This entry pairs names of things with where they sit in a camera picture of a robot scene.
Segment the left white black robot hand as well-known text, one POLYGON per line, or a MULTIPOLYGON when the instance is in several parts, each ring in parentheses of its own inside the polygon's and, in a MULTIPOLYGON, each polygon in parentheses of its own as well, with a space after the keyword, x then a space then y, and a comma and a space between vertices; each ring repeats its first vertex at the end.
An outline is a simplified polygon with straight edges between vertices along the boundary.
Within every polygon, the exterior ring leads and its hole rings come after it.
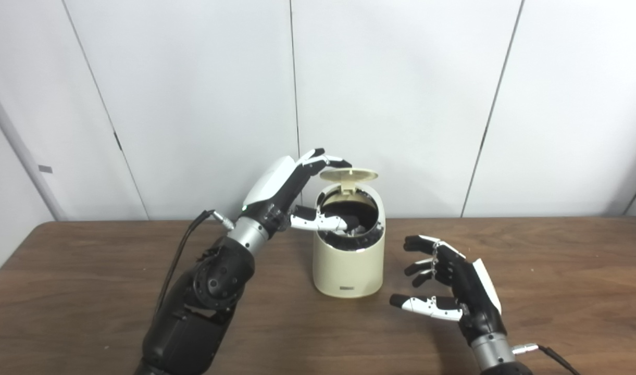
POLYGON ((313 232, 348 232, 358 228, 355 216, 324 214, 319 209, 295 206, 295 199, 308 181, 324 168, 349 168, 348 161, 327 156, 316 148, 298 160, 278 159, 256 181, 242 204, 239 218, 253 219, 270 237, 288 227, 313 232))

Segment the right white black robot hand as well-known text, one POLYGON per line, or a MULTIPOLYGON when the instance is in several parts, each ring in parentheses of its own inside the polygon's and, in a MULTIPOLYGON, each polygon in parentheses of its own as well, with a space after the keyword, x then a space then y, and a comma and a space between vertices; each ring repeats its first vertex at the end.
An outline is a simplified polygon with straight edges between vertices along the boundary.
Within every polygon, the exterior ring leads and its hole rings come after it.
POLYGON ((418 288, 436 280, 451 290, 450 296, 406 296, 392 294, 391 306, 434 319, 457 322, 467 344, 489 335, 508 335, 503 322, 502 306, 482 259, 469 261, 465 255, 439 238, 409 235, 404 238, 406 252, 422 252, 427 259, 416 261, 404 269, 404 275, 415 276, 411 282, 418 288))

